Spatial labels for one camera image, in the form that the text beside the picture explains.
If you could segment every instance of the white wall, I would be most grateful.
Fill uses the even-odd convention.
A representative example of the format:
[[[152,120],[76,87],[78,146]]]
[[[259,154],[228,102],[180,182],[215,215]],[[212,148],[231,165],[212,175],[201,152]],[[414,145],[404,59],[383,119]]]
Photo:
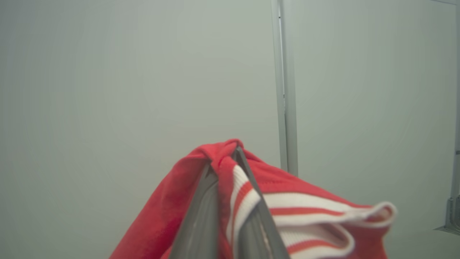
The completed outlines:
[[[270,8],[0,2],[0,258],[107,258],[200,144],[279,166]]]
[[[442,226],[454,158],[455,5],[286,0],[299,176],[393,202],[391,235]]]

